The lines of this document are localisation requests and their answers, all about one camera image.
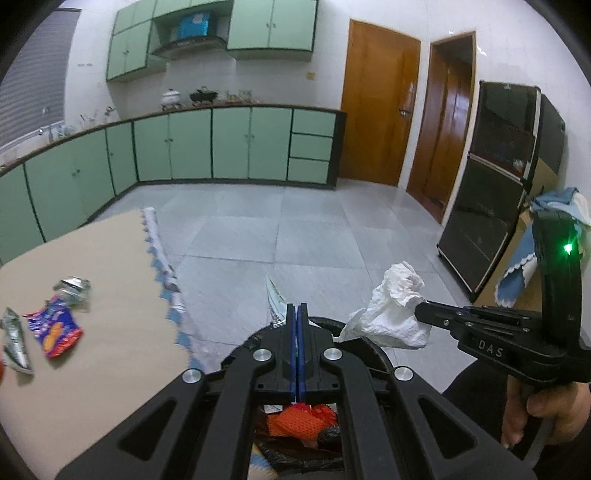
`trash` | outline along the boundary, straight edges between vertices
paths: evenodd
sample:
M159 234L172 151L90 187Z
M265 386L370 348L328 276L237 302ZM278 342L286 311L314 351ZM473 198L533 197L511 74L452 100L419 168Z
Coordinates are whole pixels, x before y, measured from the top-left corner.
M44 309L23 317L29 320L29 330L43 347L47 358L60 356L82 336L82 330L72 318L70 309L58 295Z
M71 309L89 311L90 281L67 277L54 285L53 290Z
M407 262L386 270L367 307L353 312L335 338L344 342L365 336L381 347L418 349L426 346L431 326L420 323L414 308L423 301L423 280Z
M17 372L32 375L33 369L27 355L18 313L7 308L2 316L1 326L4 330L4 347L2 349L4 363Z

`snack wrapper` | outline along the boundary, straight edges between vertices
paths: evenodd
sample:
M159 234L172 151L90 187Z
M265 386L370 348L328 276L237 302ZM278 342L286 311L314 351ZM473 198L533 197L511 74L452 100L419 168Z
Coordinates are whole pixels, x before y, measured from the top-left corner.
M33 369L27 355L25 339L22 334L21 319L14 310L7 308L2 316L0 327L4 330L2 359L10 368L22 374L32 375Z
M90 281L67 277L54 285L53 290L71 309L89 310Z
M47 307L23 315L29 320L29 330L41 344L47 358L55 358L76 344L82 336L66 302L56 295Z

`blue cloth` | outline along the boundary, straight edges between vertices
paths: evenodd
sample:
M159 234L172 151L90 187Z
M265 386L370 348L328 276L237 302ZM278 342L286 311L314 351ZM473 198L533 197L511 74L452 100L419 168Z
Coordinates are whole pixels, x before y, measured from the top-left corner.
M580 222L585 222L577 205L573 202L574 194L578 192L575 187L569 187L562 191L554 191L538 195L531 202L531 210L538 212L540 210L554 211L562 210L569 213L575 220L575 228L577 236L580 237L582 233L582 226ZM524 269L529 262L536 261L535 257L535 243L532 225L529 225L525 230L523 237L517 245L515 252L509 260L503 277L499 281L495 301L499 305L512 307L517 298L524 291L526 286L526 279L523 276Z

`sink faucet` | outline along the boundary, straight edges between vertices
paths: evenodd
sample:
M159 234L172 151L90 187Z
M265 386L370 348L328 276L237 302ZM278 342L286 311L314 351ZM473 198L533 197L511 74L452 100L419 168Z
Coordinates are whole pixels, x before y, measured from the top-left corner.
M46 116L49 113L50 109L48 106L43 107L41 114ZM53 130L51 129L51 124L47 125L46 127L41 127L38 131L39 135L43 135L46 131L49 132L49 143L53 143Z

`cabinet door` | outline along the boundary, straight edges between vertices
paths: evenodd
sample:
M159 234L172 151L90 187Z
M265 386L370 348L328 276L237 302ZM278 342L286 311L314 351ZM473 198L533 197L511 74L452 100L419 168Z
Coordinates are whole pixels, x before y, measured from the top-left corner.
M126 72L132 72L146 66L151 26L152 22L144 22L127 31Z
M154 10L154 17L176 12L188 8L191 5L191 0L158 0L156 2L156 9Z
M6 264L43 243L23 165L0 178L0 260Z
M273 0L236 0L232 9L228 50L268 48Z
M115 18L115 27L113 28L113 33L119 33L126 28L131 27L134 21L134 13L135 13L135 4L128 5L125 8L122 8L117 12L117 17Z
M100 130L75 138L66 146L76 167L82 208L86 216L90 217L115 195L105 131Z
M248 140L251 109L213 110L213 177L248 178Z
M169 180L168 115L134 122L135 155L140 181Z
M115 185L115 194L118 195L138 181L135 173L131 123L109 127L106 129L106 134L113 185Z
M107 68L107 80L111 80L125 73L127 33L128 32L125 31L111 38L111 49L109 50L109 66Z
M312 50L316 0L275 0L269 47Z
M174 179L212 177L211 118L211 110L169 115L170 168Z
M134 25L152 20L156 0L140 0L135 4Z
M252 109L251 147L248 157L250 179L287 178L290 127L290 108Z
M86 222L67 143L27 160L25 168L33 205L47 241Z

